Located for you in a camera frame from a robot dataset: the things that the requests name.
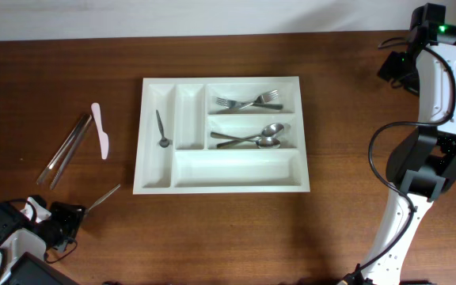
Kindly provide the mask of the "small metal teaspoon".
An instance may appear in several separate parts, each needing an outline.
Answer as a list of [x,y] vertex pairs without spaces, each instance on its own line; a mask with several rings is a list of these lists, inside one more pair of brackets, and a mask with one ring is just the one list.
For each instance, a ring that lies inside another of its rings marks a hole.
[[86,209],[84,216],[86,217],[92,209],[94,209],[99,204],[103,203],[108,197],[110,197],[114,192],[120,188],[121,184],[116,185],[114,188],[106,192],[103,196],[97,199],[89,208]]
[[156,110],[155,112],[156,112],[156,117],[157,117],[157,122],[158,122],[158,130],[161,135],[161,138],[159,141],[159,146],[162,148],[167,148],[170,145],[170,141],[169,141],[169,139],[167,139],[165,137],[164,126],[162,124],[162,119],[161,119],[159,111]]

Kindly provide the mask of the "metal tongs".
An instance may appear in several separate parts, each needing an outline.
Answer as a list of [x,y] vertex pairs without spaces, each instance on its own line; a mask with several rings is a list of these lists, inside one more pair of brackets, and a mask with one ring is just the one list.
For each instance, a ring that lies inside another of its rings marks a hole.
[[74,156],[76,150],[80,146],[83,137],[92,123],[93,117],[90,114],[83,114],[78,121],[77,125],[68,135],[66,140],[63,142],[61,147],[55,153],[53,158],[49,161],[45,169],[38,176],[36,183],[42,184],[45,181],[48,173],[54,169],[54,167],[59,163],[59,160],[62,158],[62,162],[59,166],[57,173],[55,174],[53,180],[50,184],[50,189],[53,190],[55,186],[59,183],[61,176],[63,175],[65,168],[69,164],[70,160]]

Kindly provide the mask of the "pink plastic knife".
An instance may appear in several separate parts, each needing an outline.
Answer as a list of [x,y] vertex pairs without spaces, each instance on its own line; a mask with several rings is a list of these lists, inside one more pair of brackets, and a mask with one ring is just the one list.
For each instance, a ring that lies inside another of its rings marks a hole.
[[94,122],[97,128],[100,148],[101,148],[101,158],[106,160],[108,157],[109,151],[109,138],[108,134],[103,129],[102,117],[101,117],[101,107],[97,102],[91,104],[91,111],[93,114]]

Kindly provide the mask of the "metal fork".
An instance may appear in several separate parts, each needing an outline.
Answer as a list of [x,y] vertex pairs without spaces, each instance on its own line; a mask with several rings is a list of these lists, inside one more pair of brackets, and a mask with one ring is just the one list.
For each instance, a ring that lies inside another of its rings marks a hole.
[[[233,100],[228,100],[228,99],[224,99],[224,98],[221,98],[221,97],[217,97],[215,99],[215,103],[217,105],[221,105],[221,106],[224,106],[224,107],[227,107],[227,108],[235,108],[238,105],[247,105],[247,102],[233,101]],[[252,105],[254,107],[269,108],[269,109],[274,109],[274,110],[283,109],[283,105],[282,104],[269,104],[269,103],[260,103],[260,102],[257,102],[257,101],[252,101]]]
[[262,93],[254,101],[245,102],[243,104],[237,105],[235,108],[242,109],[242,108],[247,108],[249,106],[257,106],[257,107],[261,107],[261,108],[270,108],[270,109],[280,110],[283,108],[283,106],[281,104],[270,104],[270,101],[273,101],[278,98],[279,98],[278,91],[272,90],[272,91],[268,91],[266,93]]

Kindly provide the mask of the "metal spoon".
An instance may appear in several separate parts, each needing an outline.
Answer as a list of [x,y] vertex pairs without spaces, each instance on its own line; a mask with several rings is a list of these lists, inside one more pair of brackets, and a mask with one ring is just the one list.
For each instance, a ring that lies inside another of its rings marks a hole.
[[246,136],[244,138],[224,135],[214,131],[210,133],[210,136],[214,139],[229,139],[229,142],[218,143],[216,146],[218,149],[235,146],[240,143],[252,143],[260,149],[274,149],[280,147],[281,142],[277,139],[277,135],[283,132],[284,129],[285,127],[282,123],[271,123],[264,127],[259,134]]
[[281,142],[274,138],[268,136],[249,136],[246,138],[234,137],[231,135],[224,135],[218,132],[212,131],[210,136],[214,139],[229,139],[229,142],[221,142],[217,145],[217,148],[226,148],[228,146],[234,146],[238,143],[252,143],[260,149],[276,149],[281,147]]

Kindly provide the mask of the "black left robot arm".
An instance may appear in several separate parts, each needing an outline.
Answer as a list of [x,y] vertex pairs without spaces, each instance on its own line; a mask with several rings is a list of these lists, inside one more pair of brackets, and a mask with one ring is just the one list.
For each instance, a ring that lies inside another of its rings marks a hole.
[[77,283],[52,267],[48,250],[67,257],[67,246],[78,245],[76,235],[85,218],[81,205],[54,202],[39,196],[0,203],[0,285]]

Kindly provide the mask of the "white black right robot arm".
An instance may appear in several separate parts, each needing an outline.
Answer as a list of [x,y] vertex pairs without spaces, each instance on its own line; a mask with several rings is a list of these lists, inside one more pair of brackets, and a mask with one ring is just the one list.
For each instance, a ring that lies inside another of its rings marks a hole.
[[392,51],[378,72],[394,89],[420,99],[416,122],[380,127],[412,127],[390,154],[386,173],[375,176],[389,189],[385,213],[362,263],[342,284],[399,284],[401,269],[420,222],[456,181],[456,25],[445,22],[446,8],[427,3],[414,9],[408,35],[379,48]]

